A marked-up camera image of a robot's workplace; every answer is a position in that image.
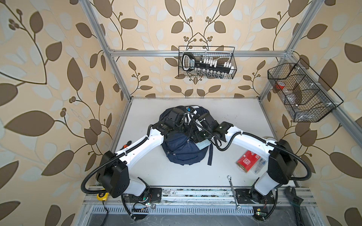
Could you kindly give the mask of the navy blue school backpack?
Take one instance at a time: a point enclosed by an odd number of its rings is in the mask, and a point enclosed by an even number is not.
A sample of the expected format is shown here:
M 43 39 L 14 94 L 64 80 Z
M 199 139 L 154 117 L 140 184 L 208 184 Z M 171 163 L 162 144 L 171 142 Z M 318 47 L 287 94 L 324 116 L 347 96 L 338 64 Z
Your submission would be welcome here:
M 209 153 L 208 162 L 209 166 L 212 165 L 213 160 L 213 144 L 208 148 L 199 150 L 195 143 L 192 141 L 192 136 L 186 136 L 174 130 L 174 117 L 177 113 L 190 113 L 193 117 L 195 125 L 206 131 L 206 126 L 201 126 L 197 123 L 200 116 L 205 116 L 209 113 L 207 109 L 202 106 L 177 106 L 168 108 L 159 117 L 159 121 L 163 125 L 168 126 L 170 130 L 165 134 L 162 143 L 163 151 L 165 152 L 169 161 L 179 165 L 192 165 L 201 162 Z

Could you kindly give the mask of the red book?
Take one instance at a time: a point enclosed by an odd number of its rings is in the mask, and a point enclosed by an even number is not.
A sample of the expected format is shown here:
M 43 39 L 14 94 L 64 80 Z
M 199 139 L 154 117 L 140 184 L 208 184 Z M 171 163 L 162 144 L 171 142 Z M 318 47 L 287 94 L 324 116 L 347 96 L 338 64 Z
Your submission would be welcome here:
M 261 157 L 252 151 L 247 150 L 237 161 L 236 164 L 245 173 L 249 172 L 252 167 L 261 159 Z

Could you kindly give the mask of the clear plastic box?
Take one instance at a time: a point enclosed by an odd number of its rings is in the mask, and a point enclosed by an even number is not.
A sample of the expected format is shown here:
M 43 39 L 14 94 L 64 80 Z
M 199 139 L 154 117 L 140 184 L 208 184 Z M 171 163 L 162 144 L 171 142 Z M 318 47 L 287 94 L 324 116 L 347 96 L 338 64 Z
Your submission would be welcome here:
M 255 164 L 254 166 L 251 168 L 251 171 L 254 174 L 258 174 L 263 168 L 264 166 L 267 164 L 267 160 L 264 160 L 263 158 L 260 158 Z

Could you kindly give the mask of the light blue calculator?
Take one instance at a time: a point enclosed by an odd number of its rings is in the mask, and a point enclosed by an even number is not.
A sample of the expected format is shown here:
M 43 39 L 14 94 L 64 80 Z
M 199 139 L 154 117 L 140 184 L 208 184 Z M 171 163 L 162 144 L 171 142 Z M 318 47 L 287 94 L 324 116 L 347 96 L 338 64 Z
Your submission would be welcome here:
M 208 148 L 210 145 L 212 145 L 212 143 L 208 139 L 205 139 L 196 143 L 195 145 L 198 147 L 199 150 L 202 150 L 204 148 Z

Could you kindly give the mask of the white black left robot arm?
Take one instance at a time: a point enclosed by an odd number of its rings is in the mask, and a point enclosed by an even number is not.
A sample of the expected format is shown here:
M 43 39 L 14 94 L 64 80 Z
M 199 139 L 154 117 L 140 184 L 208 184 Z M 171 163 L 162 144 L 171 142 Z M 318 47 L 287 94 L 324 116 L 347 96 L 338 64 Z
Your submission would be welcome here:
M 131 178 L 129 170 L 154 148 L 161 146 L 166 138 L 177 133 L 188 137 L 194 131 L 194 116 L 201 111 L 199 106 L 177 106 L 165 110 L 155 124 L 148 127 L 147 134 L 116 153 L 106 152 L 100 166 L 89 173 L 81 183 L 85 194 L 109 194 L 113 198 L 132 195 L 137 201 L 151 202 L 150 186 L 141 178 Z

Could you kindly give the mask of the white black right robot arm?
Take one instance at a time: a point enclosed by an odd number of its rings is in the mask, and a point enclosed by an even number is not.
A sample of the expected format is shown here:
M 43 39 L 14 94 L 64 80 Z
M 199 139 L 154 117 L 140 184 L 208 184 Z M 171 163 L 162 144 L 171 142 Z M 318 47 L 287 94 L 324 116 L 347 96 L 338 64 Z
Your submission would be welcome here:
M 267 161 L 267 171 L 254 182 L 247 195 L 254 203 L 265 202 L 271 191 L 277 191 L 291 180 L 306 181 L 312 176 L 308 164 L 290 151 L 285 141 L 267 140 L 225 121 L 218 123 L 209 113 L 191 113 L 189 118 L 219 151 L 224 152 L 235 144 Z

